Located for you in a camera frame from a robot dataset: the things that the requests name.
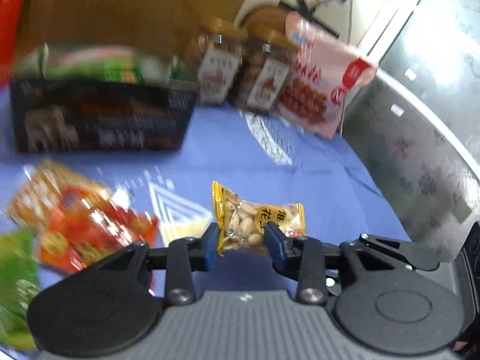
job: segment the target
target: red round logo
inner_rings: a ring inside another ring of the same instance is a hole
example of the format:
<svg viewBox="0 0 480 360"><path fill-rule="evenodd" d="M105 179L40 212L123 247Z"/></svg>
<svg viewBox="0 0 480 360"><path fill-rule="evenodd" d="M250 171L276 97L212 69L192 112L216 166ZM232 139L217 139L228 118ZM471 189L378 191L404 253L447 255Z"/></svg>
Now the red round logo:
<svg viewBox="0 0 480 360"><path fill-rule="evenodd" d="M348 91L346 90L346 88L337 86L335 89L333 89L330 100L333 104L342 105L345 97L347 96L347 93Z"/></svg>

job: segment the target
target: jar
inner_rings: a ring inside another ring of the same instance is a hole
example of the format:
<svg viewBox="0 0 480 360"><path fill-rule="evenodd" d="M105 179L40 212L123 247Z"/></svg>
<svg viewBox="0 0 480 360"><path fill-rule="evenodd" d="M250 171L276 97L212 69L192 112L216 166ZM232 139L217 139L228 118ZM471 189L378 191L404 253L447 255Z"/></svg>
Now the jar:
<svg viewBox="0 0 480 360"><path fill-rule="evenodd" d="M234 83L243 57L248 32L229 21L209 17L200 23L185 62L197 76L201 104L221 104Z"/></svg>
<svg viewBox="0 0 480 360"><path fill-rule="evenodd" d="M287 81L297 46L281 32L268 27L257 27L252 35L232 103L249 111L268 113Z"/></svg>

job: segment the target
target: blue tablecloth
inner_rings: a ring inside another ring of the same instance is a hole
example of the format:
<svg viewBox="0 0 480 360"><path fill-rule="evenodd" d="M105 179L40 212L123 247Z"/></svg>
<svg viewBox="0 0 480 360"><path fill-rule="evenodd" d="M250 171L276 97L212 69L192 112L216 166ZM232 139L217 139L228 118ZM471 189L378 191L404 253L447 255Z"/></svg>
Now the blue tablecloth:
<svg viewBox="0 0 480 360"><path fill-rule="evenodd" d="M25 176L23 167L45 155L14 151L9 93L0 94L0 207L6 207ZM179 152L52 154L71 169L133 193L131 206L153 211L158 201L188 215L212 210L211 182L217 180L246 200L303 203L307 232L339 244L360 233L407 239L395 213L364 164L340 136L328 141L277 116L255 116L231 107L197 107ZM12 223L5 217L0 231ZM60 276L40 270L43 286ZM163 293L163 273L155 293ZM273 290L295 284L277 275L269 258L234 253L218 258L213 270L196 273L197 295L205 289Z"/></svg>

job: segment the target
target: green snack bag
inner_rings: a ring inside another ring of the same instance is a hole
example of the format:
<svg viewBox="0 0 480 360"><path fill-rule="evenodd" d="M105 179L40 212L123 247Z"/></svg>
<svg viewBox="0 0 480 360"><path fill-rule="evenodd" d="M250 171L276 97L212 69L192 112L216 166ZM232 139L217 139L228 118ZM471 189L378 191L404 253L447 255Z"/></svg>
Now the green snack bag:
<svg viewBox="0 0 480 360"><path fill-rule="evenodd" d="M28 305L39 292L33 238L28 227L0 237L0 342L18 350L37 348L26 323Z"/></svg>

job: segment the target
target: screw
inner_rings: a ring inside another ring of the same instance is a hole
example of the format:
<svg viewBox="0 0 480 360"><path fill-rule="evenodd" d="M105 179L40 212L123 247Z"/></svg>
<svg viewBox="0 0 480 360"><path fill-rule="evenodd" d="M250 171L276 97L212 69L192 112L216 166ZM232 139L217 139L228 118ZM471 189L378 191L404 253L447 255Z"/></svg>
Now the screw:
<svg viewBox="0 0 480 360"><path fill-rule="evenodd" d="M174 288L169 292L169 299L174 303L185 303L191 300L193 294L191 291L183 288Z"/></svg>
<svg viewBox="0 0 480 360"><path fill-rule="evenodd" d="M309 304L315 304L323 300L324 294L318 288L306 288L301 290L300 299Z"/></svg>

